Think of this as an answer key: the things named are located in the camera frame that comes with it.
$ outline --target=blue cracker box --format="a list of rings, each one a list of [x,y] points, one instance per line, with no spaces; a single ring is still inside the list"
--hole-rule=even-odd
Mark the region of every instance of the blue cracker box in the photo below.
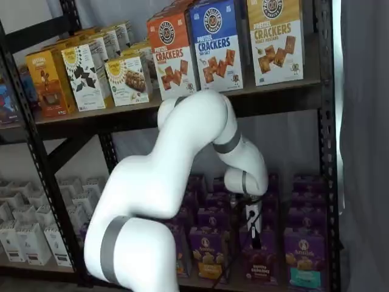
[[[190,9],[201,89],[243,88],[237,17],[234,0],[203,0]]]
[[[12,123],[18,120],[16,108],[5,84],[0,84],[0,124]]]

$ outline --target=yellow box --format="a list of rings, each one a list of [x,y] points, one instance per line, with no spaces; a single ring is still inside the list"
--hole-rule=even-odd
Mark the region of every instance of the yellow box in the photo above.
[[[61,52],[52,47],[26,56],[43,116],[55,117],[75,111],[75,102]]]
[[[114,106],[104,61],[94,43],[62,50],[67,75],[79,111],[101,110]]]
[[[300,0],[247,0],[256,85],[303,78]]]

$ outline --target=orange cracker box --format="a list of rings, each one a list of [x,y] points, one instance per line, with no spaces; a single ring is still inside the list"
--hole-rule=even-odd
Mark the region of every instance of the orange cracker box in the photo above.
[[[255,84],[303,79],[300,0],[247,0]]]
[[[56,47],[26,56],[44,117],[56,117],[75,111],[75,102],[67,80],[61,52]]]
[[[171,5],[147,22],[162,100],[198,90],[197,65],[188,37],[187,5]]]

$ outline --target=yellow cracker box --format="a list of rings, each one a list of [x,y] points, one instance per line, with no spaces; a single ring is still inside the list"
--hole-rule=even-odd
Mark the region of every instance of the yellow cracker box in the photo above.
[[[303,79],[300,0],[247,0],[255,84]]]
[[[61,52],[55,46],[27,55],[26,64],[44,117],[62,116],[75,111]]]
[[[105,64],[115,105],[149,102],[153,91],[143,53],[133,53]]]
[[[104,61],[94,43],[62,50],[62,56],[79,111],[100,110],[114,105]]]

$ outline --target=box label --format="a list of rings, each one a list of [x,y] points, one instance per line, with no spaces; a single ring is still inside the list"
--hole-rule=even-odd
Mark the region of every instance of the box label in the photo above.
[[[243,88],[233,0],[194,6],[190,10],[201,89]]]
[[[256,85],[303,78],[300,0],[247,0]]]

